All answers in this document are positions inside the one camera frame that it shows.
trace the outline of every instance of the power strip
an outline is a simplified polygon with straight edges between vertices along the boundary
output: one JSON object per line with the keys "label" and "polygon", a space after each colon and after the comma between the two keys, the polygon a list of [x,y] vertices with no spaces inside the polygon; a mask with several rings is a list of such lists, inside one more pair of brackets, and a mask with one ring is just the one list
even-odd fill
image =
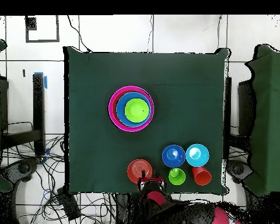
{"label": "power strip", "polygon": [[68,217],[68,220],[74,220],[81,216],[81,210],[78,207],[78,203],[73,194],[64,192],[63,187],[57,190],[57,200],[64,207],[64,212]]}

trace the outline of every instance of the blue bowl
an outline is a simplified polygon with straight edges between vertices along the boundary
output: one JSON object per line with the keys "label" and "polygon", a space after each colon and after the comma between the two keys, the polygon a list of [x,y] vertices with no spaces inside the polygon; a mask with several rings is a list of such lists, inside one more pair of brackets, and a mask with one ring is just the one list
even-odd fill
{"label": "blue bowl", "polygon": [[186,154],[181,146],[172,144],[167,146],[162,153],[162,160],[167,167],[179,167],[185,159]]}
{"label": "blue bowl", "polygon": [[[148,108],[149,108],[148,116],[142,122],[134,123],[134,122],[128,120],[127,116],[124,114],[125,105],[132,99],[142,99],[148,105]],[[149,116],[151,114],[151,110],[152,109],[151,109],[151,104],[149,103],[149,100],[143,94],[137,93],[137,92],[129,92],[129,93],[124,94],[123,96],[120,97],[120,99],[118,100],[117,105],[116,105],[116,115],[117,115],[118,119],[124,125],[129,126],[129,127],[138,127],[138,126],[141,126],[142,124],[144,124],[145,122],[147,122],[149,119]]]}
{"label": "blue bowl", "polygon": [[187,162],[193,167],[204,166],[209,159],[207,147],[202,144],[193,144],[185,152]]}

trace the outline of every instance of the red cup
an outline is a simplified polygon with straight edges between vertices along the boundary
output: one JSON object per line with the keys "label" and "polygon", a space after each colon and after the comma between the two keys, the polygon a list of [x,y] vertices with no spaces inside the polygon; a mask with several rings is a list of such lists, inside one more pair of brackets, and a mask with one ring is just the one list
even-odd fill
{"label": "red cup", "polygon": [[199,186],[205,186],[212,180],[211,173],[205,167],[193,167],[194,180]]}

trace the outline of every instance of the floor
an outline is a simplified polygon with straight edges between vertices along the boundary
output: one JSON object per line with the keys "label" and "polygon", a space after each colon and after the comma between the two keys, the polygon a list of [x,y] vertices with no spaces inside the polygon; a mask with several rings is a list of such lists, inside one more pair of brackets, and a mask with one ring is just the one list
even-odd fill
{"label": "floor", "polygon": [[[113,52],[157,52],[157,53],[214,53],[218,47],[231,50],[229,58],[229,76],[232,77],[232,133],[237,133],[239,124],[237,84],[251,78],[251,72],[244,65],[253,57],[257,44],[270,44],[280,50],[280,15],[115,15],[115,16],[69,16],[71,25],[80,31],[83,43],[92,51]],[[56,39],[56,16],[36,16],[37,30],[29,31],[30,40]],[[6,41],[8,47],[0,52],[0,74],[7,76],[8,118],[10,123],[33,121],[32,110],[32,74],[43,72],[47,76],[45,88],[45,138],[47,147],[58,141],[64,133],[64,63],[63,46],[73,46],[86,51],[78,33],[70,26],[68,17],[58,16],[59,42],[27,43],[25,37],[24,16],[0,16],[0,39]],[[9,126],[9,132],[29,130],[29,123]],[[15,150],[5,150],[2,166],[16,161],[19,156]],[[23,155],[31,155],[31,149],[20,146]],[[50,157],[63,152],[59,144],[54,145]],[[48,159],[51,166],[55,162]],[[64,184],[64,164],[55,163],[54,178],[56,188]],[[43,181],[43,187],[49,188],[48,174],[42,165],[37,169]],[[229,193],[212,194],[176,194],[173,198],[181,200],[227,201],[240,207],[246,206],[243,188],[226,179]],[[89,215],[105,215],[103,221],[109,223],[110,214],[101,194],[81,193],[76,196],[82,213]],[[20,183],[16,207],[21,224],[29,224],[32,215],[37,212],[46,198],[41,187],[39,176],[34,173],[28,183]],[[62,224],[76,224],[61,220]],[[37,224],[61,224],[58,220],[39,219]],[[85,218],[77,224],[92,224],[93,219]]]}

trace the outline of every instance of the pink bowl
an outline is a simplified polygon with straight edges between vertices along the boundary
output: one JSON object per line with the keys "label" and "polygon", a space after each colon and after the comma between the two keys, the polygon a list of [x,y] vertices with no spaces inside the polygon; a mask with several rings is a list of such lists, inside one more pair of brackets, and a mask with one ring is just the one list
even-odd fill
{"label": "pink bowl", "polygon": [[[150,116],[147,120],[147,122],[145,122],[143,125],[138,126],[138,127],[128,127],[124,124],[122,124],[117,115],[116,115],[116,104],[118,102],[118,100],[120,99],[120,97],[122,95],[124,95],[125,93],[128,92],[138,92],[138,93],[142,93],[149,101],[150,105],[151,105],[151,113]],[[140,131],[142,129],[144,129],[146,126],[148,126],[148,124],[151,122],[152,117],[153,117],[153,101],[152,98],[150,97],[150,95],[143,89],[141,89],[140,87],[137,86],[125,86],[122,87],[120,89],[118,89],[111,97],[110,101],[109,101],[109,105],[108,105],[108,112],[109,112],[109,116],[112,120],[112,122],[116,125],[116,127],[118,127],[119,129],[123,130],[123,131],[127,131],[127,132],[135,132],[135,131]]]}

